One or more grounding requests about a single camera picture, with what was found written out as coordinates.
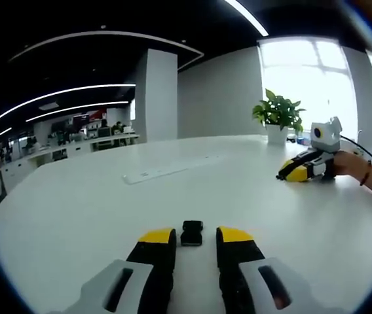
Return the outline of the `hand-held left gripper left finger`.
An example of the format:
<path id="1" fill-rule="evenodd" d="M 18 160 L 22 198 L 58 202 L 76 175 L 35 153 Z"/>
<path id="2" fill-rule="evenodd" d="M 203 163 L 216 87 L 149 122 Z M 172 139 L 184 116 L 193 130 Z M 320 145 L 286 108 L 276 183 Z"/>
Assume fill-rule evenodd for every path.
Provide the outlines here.
<path id="1" fill-rule="evenodd" d="M 147 232 L 81 288 L 75 313 L 166 313 L 174 286 L 176 230 Z"/>

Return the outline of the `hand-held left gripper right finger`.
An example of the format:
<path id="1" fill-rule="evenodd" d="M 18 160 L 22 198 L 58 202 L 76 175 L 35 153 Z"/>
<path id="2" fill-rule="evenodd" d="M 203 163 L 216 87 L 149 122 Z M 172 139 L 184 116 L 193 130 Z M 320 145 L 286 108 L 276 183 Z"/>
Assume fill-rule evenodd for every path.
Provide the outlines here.
<path id="1" fill-rule="evenodd" d="M 309 313 L 310 292 L 291 268 L 266 258 L 243 230 L 216 230 L 219 287 L 227 313 Z"/>

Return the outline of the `person's right hand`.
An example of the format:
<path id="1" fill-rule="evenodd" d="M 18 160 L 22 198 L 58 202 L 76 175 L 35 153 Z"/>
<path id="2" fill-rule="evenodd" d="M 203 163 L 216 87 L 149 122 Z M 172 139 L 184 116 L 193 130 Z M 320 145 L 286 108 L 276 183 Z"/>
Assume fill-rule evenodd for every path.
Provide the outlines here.
<path id="1" fill-rule="evenodd" d="M 371 165 L 351 152 L 339 151 L 334 155 L 333 167 L 336 175 L 348 175 L 359 182 L 370 172 Z"/>

